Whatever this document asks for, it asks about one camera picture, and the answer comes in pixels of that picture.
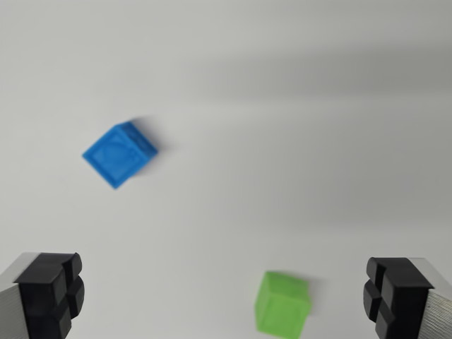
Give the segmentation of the black padded gripper right finger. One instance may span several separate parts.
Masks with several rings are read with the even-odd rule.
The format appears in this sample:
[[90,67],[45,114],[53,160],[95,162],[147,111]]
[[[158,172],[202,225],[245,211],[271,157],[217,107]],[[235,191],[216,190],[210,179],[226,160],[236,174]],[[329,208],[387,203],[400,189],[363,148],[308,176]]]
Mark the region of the black padded gripper right finger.
[[382,339],[451,339],[451,283],[425,258],[371,257],[364,310]]

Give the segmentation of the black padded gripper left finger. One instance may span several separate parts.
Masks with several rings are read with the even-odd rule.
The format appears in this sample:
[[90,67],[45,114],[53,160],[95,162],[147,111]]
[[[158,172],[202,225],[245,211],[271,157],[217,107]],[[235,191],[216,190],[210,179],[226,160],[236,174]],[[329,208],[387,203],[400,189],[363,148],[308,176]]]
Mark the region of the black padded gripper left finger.
[[63,339],[83,307],[77,253],[21,254],[1,273],[1,337]]

